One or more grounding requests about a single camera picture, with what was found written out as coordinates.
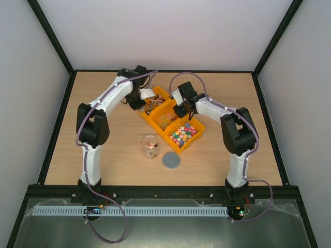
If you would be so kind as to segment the yellow bin with gummies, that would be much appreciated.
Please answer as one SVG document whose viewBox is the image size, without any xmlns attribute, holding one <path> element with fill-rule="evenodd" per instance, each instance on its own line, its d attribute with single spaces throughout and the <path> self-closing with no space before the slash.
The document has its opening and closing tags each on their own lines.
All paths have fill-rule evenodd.
<svg viewBox="0 0 331 248">
<path fill-rule="evenodd" d="M 167 100 L 154 108 L 147 118 L 147 123 L 161 136 L 166 134 L 167 128 L 175 122 L 179 117 L 174 113 L 173 107 L 176 102 Z"/>
</svg>

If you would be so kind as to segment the yellow bin with lollipops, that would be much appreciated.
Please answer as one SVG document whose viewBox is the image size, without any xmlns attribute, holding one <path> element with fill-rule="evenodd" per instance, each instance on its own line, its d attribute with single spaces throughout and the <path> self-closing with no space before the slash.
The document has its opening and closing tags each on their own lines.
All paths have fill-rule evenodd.
<svg viewBox="0 0 331 248">
<path fill-rule="evenodd" d="M 171 108 L 169 93 L 160 86 L 155 86 L 153 92 L 155 96 L 145 99 L 146 104 L 139 110 L 139 114 L 147 123 L 171 123 L 176 118 Z"/>
</svg>

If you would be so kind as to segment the yellow bin with colourful candies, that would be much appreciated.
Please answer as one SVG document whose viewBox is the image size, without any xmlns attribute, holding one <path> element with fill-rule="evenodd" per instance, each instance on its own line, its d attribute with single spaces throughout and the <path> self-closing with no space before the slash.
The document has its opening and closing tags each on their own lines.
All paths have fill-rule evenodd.
<svg viewBox="0 0 331 248">
<path fill-rule="evenodd" d="M 179 154 L 200 138 L 204 131 L 205 126 L 201 122 L 195 117 L 189 119 L 187 115 L 172 122 L 162 137 Z"/>
</svg>

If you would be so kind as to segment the metal scoop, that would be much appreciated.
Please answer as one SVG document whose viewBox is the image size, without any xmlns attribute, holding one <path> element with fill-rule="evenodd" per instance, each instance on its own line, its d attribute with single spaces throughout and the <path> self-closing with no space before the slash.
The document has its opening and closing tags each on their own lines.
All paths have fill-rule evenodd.
<svg viewBox="0 0 331 248">
<path fill-rule="evenodd" d="M 145 112 L 152 111 L 156 107 L 158 107 L 161 103 L 162 103 L 162 101 L 160 101 L 158 99 L 149 99 L 146 101 L 146 104 L 143 106 L 143 109 Z"/>
</svg>

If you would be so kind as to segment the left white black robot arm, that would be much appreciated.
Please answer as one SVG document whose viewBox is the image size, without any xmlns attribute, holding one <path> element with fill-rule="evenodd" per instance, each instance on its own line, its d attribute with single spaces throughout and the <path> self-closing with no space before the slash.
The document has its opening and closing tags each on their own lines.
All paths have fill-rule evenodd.
<svg viewBox="0 0 331 248">
<path fill-rule="evenodd" d="M 113 83 L 94 101 L 81 103 L 77 111 L 76 145 L 82 148 L 83 165 L 78 187 L 99 197 L 101 193 L 100 160 L 102 147 L 108 140 L 110 128 L 108 116 L 124 98 L 132 110 L 141 109 L 145 99 L 154 94 L 143 96 L 156 71 L 138 65 L 134 70 L 122 68 Z"/>
</svg>

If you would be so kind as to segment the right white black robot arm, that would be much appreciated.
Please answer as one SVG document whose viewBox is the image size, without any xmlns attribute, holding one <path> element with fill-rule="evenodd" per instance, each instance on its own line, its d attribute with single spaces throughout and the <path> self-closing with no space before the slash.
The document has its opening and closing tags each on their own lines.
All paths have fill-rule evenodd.
<svg viewBox="0 0 331 248">
<path fill-rule="evenodd" d="M 200 114 L 221 125 L 223 143 L 230 153 L 229 173 L 225 179 L 226 198 L 235 203 L 248 191 L 247 167 L 250 155 L 259 144 L 259 137 L 248 109 L 231 108 L 211 99 L 206 93 L 198 94 L 191 82 L 178 86 L 170 93 L 176 104 L 175 114 Z"/>
</svg>

